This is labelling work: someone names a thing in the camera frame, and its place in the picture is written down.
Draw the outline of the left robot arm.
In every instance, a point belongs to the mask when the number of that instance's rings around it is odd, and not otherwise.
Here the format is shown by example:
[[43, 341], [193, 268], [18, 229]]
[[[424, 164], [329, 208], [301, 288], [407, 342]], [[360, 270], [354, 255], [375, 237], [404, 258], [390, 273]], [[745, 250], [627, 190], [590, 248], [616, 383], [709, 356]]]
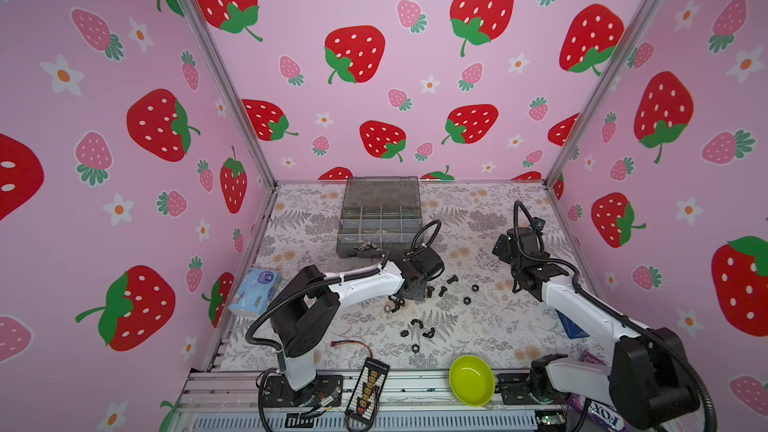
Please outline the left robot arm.
[[338, 273], [322, 272], [315, 265], [301, 269], [251, 323], [245, 341], [275, 350], [277, 373], [291, 391], [313, 386], [314, 349], [340, 310], [379, 297], [389, 297], [396, 305], [426, 298], [427, 287], [445, 270], [432, 248], [441, 226], [439, 219], [427, 223], [408, 250], [387, 252], [372, 265]]

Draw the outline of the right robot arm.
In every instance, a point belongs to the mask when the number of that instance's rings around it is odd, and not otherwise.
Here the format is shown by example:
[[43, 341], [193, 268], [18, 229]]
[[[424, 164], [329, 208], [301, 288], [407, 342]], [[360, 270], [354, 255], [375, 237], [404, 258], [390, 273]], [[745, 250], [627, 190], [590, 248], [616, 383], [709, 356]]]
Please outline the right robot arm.
[[509, 265], [514, 292], [555, 309], [612, 355], [605, 365], [566, 354], [537, 359], [523, 383], [527, 391], [538, 400], [579, 395], [586, 403], [615, 409], [639, 430], [661, 431], [665, 423], [696, 411], [704, 415], [705, 430], [717, 430], [714, 400], [682, 340], [667, 328], [634, 321], [588, 292], [575, 265], [546, 251], [545, 222], [521, 201], [514, 203], [513, 218], [493, 252]]

